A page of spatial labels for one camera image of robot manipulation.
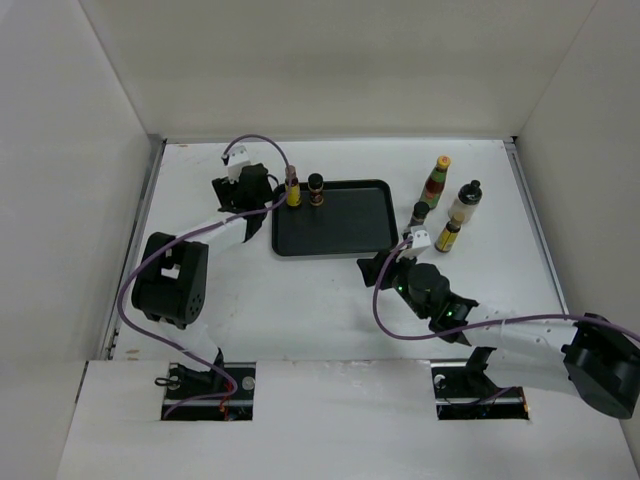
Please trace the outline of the tall green sauce bottle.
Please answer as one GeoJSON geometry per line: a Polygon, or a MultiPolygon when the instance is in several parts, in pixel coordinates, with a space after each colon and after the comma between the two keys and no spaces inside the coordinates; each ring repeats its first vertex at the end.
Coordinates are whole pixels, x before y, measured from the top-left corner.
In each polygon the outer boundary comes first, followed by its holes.
{"type": "Polygon", "coordinates": [[[450,165],[451,158],[449,156],[439,156],[434,168],[424,183],[420,200],[425,202],[430,209],[435,209],[440,201],[450,165]]]}

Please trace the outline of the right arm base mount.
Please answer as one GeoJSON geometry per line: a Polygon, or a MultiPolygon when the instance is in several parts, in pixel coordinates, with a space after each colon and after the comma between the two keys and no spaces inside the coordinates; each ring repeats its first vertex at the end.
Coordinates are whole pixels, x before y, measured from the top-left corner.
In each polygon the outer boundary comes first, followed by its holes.
{"type": "Polygon", "coordinates": [[[528,420],[521,387],[498,387],[486,375],[492,348],[475,348],[467,360],[431,363],[436,415],[441,421],[528,420]]]}

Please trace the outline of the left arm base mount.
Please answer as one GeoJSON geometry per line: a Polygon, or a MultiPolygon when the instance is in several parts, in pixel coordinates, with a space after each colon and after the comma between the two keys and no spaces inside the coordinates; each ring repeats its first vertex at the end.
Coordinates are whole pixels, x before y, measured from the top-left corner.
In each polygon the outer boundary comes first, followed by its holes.
{"type": "Polygon", "coordinates": [[[195,371],[178,363],[168,373],[157,377],[154,385],[163,390],[163,421],[233,422],[253,419],[256,391],[255,363],[217,361],[237,384],[214,371],[195,371]]]}

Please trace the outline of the small dark spice jar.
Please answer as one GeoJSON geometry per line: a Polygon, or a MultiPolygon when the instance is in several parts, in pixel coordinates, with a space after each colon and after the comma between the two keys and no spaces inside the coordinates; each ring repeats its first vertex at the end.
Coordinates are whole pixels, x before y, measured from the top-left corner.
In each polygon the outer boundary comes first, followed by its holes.
{"type": "Polygon", "coordinates": [[[412,228],[414,226],[423,225],[430,210],[431,208],[428,203],[424,201],[416,202],[413,206],[413,211],[408,226],[412,228]]]}

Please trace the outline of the small brown spice jar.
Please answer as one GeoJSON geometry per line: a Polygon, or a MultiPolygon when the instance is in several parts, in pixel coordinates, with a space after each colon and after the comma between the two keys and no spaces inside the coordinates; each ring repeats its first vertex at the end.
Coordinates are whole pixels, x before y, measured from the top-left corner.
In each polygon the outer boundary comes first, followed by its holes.
{"type": "Polygon", "coordinates": [[[324,178],[319,173],[312,173],[308,177],[309,202],[314,207],[319,207],[324,202],[324,178]]]}

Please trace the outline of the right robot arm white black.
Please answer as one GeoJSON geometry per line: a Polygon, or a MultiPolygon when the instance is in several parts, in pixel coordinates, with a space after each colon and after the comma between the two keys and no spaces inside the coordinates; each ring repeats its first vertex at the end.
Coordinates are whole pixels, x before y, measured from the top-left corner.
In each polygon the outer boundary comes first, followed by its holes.
{"type": "Polygon", "coordinates": [[[576,396],[609,417],[632,418],[639,400],[639,336],[596,314],[509,316],[462,297],[433,264],[381,251],[356,262],[366,286],[393,290],[424,334],[387,336],[402,341],[439,339],[472,348],[464,384],[483,396],[496,387],[533,387],[576,396]]]}

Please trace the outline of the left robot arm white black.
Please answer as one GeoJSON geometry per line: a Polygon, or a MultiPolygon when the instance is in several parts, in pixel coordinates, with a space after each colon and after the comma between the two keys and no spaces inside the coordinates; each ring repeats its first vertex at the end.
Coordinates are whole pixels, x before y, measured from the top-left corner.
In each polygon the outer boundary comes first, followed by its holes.
{"type": "Polygon", "coordinates": [[[218,178],[212,185],[220,211],[229,216],[215,229],[198,226],[197,239],[177,242],[174,235],[151,234],[143,257],[152,260],[136,275],[131,294],[134,309],[159,325],[158,336],[199,364],[194,370],[179,366],[167,387],[206,399],[234,388],[224,371],[221,349],[199,319],[205,306],[208,261],[249,241],[262,227],[273,199],[269,173],[261,163],[244,163],[235,178],[218,178]]]}

